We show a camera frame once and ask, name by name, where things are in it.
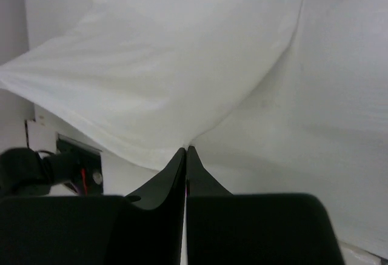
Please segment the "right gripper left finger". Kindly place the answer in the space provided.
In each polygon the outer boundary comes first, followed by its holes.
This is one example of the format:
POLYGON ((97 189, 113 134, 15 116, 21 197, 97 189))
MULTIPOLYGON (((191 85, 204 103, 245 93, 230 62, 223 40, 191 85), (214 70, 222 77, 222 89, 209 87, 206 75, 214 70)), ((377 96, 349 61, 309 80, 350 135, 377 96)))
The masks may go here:
POLYGON ((178 264, 186 151, 127 196, 1 203, 2 264, 178 264))

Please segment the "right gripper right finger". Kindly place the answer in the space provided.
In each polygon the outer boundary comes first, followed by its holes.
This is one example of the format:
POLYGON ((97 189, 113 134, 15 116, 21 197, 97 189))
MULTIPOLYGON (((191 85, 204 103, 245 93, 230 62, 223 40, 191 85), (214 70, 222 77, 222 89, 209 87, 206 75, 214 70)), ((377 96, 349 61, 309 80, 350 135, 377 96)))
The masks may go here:
POLYGON ((343 264, 328 213, 305 193, 234 195, 187 150, 189 264, 343 264))

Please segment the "white tank top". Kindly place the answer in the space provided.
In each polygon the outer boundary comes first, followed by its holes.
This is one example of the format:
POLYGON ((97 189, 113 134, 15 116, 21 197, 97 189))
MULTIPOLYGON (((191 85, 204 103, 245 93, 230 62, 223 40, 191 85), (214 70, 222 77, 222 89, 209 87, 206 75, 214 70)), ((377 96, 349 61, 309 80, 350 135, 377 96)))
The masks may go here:
POLYGON ((195 146, 231 192, 310 193, 387 257, 387 0, 92 0, 1 88, 99 147, 107 194, 195 146))

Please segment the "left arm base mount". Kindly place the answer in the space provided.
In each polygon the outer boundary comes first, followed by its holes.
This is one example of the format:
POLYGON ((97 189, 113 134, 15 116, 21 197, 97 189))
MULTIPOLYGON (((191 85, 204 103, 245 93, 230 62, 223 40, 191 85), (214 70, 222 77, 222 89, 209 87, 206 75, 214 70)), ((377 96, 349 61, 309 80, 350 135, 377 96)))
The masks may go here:
POLYGON ((64 135, 56 140, 58 153, 75 153, 79 159, 80 169, 69 183, 63 186, 76 195, 102 195, 104 193, 101 151, 64 135))

